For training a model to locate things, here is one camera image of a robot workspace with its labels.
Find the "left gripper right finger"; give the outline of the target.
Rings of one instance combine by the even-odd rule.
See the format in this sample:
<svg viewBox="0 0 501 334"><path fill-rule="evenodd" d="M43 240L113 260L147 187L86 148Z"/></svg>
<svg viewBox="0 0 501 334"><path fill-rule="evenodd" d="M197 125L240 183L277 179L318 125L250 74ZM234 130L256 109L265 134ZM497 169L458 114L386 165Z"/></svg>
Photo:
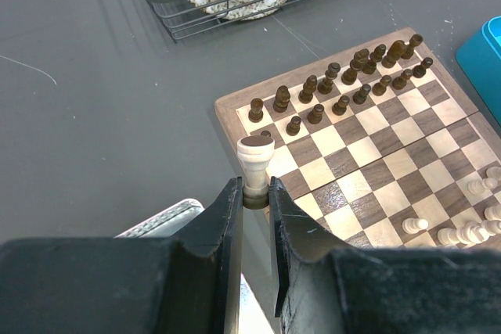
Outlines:
<svg viewBox="0 0 501 334"><path fill-rule="evenodd" d="M497 333L500 254L357 248L269 184L275 315L284 333Z"/></svg>

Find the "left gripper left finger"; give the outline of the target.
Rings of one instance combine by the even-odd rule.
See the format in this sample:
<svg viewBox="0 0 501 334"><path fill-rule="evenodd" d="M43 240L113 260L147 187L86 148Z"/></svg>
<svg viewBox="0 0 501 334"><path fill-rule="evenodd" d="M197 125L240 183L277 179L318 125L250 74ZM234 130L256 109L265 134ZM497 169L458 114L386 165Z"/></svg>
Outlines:
<svg viewBox="0 0 501 334"><path fill-rule="evenodd" d="M243 186L168 237L28 238L1 246L4 333L235 333Z"/></svg>

